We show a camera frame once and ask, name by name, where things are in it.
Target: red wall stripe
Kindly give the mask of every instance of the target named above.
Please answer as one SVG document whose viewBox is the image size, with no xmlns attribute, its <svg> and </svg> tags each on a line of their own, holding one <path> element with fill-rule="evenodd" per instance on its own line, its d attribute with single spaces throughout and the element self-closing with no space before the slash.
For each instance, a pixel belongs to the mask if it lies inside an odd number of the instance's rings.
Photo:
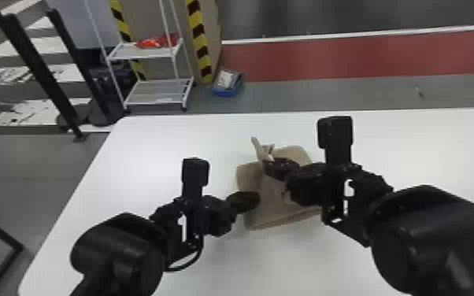
<svg viewBox="0 0 474 296">
<path fill-rule="evenodd" d="M 474 73 L 474 32 L 224 45 L 246 81 Z"/>
</svg>

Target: metal shelf rack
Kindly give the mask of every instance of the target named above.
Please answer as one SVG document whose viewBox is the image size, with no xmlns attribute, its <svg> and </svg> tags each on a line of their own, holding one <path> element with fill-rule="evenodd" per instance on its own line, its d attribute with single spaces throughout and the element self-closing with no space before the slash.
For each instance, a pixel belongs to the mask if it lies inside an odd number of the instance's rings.
<svg viewBox="0 0 474 296">
<path fill-rule="evenodd" d="M 130 105 L 181 104 L 182 110 L 187 110 L 187 98 L 189 97 L 189 94 L 191 92 L 191 87 L 194 83 L 194 77 L 193 72 L 191 71 L 191 63 L 185 50 L 183 54 L 186 56 L 189 77 L 179 77 L 178 68 L 176 67 L 176 55 L 183 47 L 183 35 L 182 30 L 180 29 L 178 16 L 176 15 L 175 6 L 172 0 L 168 0 L 168 2 L 171 7 L 172 16 L 174 18 L 179 37 L 175 46 L 139 49 L 135 46 L 135 43 L 123 42 L 120 33 L 117 31 L 117 38 L 119 42 L 114 47 L 113 51 L 110 52 L 110 54 L 106 53 L 105 44 L 102 40 L 101 34 L 99 33 L 99 29 L 95 22 L 94 15 L 91 12 L 89 1 L 90 0 L 84 0 L 84 5 L 86 7 L 88 16 L 90 17 L 90 21 L 92 23 L 92 27 L 94 29 L 96 37 L 98 38 L 102 54 L 106 57 L 106 65 L 109 68 L 114 87 L 116 88 L 117 95 L 119 96 L 123 107 L 126 109 Z M 167 38 L 168 44 L 171 44 L 171 35 L 169 32 L 167 17 L 165 14 L 164 3 L 163 0 L 158 0 L 158 2 L 161 11 L 161 18 L 164 23 L 165 36 Z M 128 61 L 152 58 L 170 58 L 175 76 L 174 79 L 141 80 L 138 76 L 138 73 L 136 73 L 135 71 L 136 78 L 138 79 L 138 81 L 125 98 L 117 82 L 117 78 L 114 74 L 112 62 L 120 60 Z"/>
</svg>

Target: cable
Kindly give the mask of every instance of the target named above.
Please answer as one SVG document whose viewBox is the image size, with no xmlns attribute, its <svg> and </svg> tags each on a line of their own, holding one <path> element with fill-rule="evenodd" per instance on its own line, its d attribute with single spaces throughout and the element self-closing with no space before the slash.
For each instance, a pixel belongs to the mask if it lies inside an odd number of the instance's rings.
<svg viewBox="0 0 474 296">
<path fill-rule="evenodd" d="M 193 258 L 191 258 L 191 260 L 189 260 L 188 262 L 182 264 L 182 265 L 178 265 L 178 266 L 175 266 L 175 267 L 167 267 L 165 269 L 166 272 L 179 272 L 185 268 L 188 268 L 190 266 L 192 266 L 196 261 L 198 261 L 198 259 L 200 258 L 200 255 L 202 255 L 202 249 L 203 248 L 198 248 L 197 250 L 197 253 L 195 254 L 195 256 Z"/>
</svg>

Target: stanchion base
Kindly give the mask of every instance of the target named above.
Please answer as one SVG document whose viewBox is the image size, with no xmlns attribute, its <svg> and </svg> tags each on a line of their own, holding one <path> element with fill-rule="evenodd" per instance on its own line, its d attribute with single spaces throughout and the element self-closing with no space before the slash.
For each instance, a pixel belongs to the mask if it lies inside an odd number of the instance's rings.
<svg viewBox="0 0 474 296">
<path fill-rule="evenodd" d="M 84 134 L 84 133 L 83 133 L 83 137 L 81 138 L 77 138 L 77 136 L 75 136 L 73 138 L 73 142 L 85 142 L 88 139 L 88 136 L 89 136 L 88 134 Z"/>
<path fill-rule="evenodd" d="M 90 115 L 91 112 L 91 107 L 90 104 L 79 104 L 79 105 L 74 105 L 73 108 L 77 112 L 77 118 L 75 119 L 75 122 L 77 125 L 85 124 L 88 122 L 88 116 Z M 67 131 L 70 129 L 68 124 L 66 123 L 65 118 L 59 114 L 57 116 L 57 119 L 55 120 L 57 123 L 57 126 L 63 130 Z"/>
<path fill-rule="evenodd" d="M 106 116 L 101 111 L 101 108 L 97 104 L 92 103 L 92 110 L 88 116 L 88 122 L 95 127 L 106 127 L 115 124 L 120 118 L 125 115 L 123 106 L 115 102 L 107 102 L 107 106 L 110 109 L 110 114 Z"/>
</svg>

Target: red item on shelf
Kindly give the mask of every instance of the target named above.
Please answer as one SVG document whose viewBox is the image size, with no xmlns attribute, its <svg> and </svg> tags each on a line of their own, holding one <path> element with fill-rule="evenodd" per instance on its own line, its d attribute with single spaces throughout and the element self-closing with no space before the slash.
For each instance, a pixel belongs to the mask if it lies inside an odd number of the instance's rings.
<svg viewBox="0 0 474 296">
<path fill-rule="evenodd" d="M 176 46 L 178 43 L 178 34 L 171 33 L 169 34 L 169 38 L 171 39 L 171 46 Z M 163 34 L 156 38 L 147 38 L 143 41 L 139 41 L 136 43 L 136 47 L 141 49 L 168 47 L 167 35 Z"/>
</svg>

